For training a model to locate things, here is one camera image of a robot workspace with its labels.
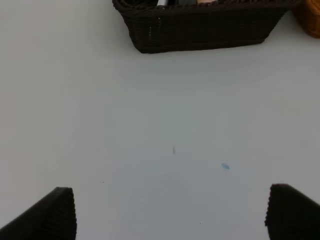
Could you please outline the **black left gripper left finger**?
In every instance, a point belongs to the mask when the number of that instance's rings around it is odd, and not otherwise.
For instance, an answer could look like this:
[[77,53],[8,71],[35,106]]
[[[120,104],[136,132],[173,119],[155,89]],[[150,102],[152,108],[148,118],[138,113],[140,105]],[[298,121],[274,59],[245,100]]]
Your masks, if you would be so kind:
[[2,240],[75,240],[76,235],[71,187],[56,187],[0,229]]

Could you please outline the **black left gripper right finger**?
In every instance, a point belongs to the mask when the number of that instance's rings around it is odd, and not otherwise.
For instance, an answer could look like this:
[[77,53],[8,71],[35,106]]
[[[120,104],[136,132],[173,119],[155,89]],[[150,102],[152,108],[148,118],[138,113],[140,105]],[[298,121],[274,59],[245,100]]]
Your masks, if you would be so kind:
[[271,240],[318,240],[320,205],[289,184],[272,184],[264,224]]

